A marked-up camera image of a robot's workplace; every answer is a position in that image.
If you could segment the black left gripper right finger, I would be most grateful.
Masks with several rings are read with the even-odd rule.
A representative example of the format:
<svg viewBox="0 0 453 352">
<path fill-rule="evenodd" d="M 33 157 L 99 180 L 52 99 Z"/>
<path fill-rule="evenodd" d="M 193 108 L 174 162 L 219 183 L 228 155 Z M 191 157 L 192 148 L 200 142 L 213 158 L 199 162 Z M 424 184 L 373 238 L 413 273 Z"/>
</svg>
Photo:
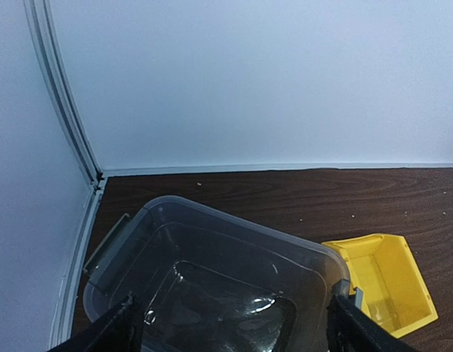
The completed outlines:
<svg viewBox="0 0 453 352">
<path fill-rule="evenodd" d="M 416 351 L 391 336 L 348 298 L 334 295 L 328 306 L 328 349 L 334 351 Z"/>
</svg>

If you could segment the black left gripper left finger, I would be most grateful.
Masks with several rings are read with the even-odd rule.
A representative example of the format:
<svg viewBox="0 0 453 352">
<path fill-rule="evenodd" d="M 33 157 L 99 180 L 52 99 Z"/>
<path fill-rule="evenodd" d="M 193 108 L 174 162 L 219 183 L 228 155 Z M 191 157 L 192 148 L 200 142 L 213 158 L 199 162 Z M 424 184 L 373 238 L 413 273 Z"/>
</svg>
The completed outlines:
<svg viewBox="0 0 453 352">
<path fill-rule="evenodd" d="M 140 351 L 143 330 L 144 313 L 140 300 L 129 293 L 86 330 L 51 351 Z"/>
</svg>

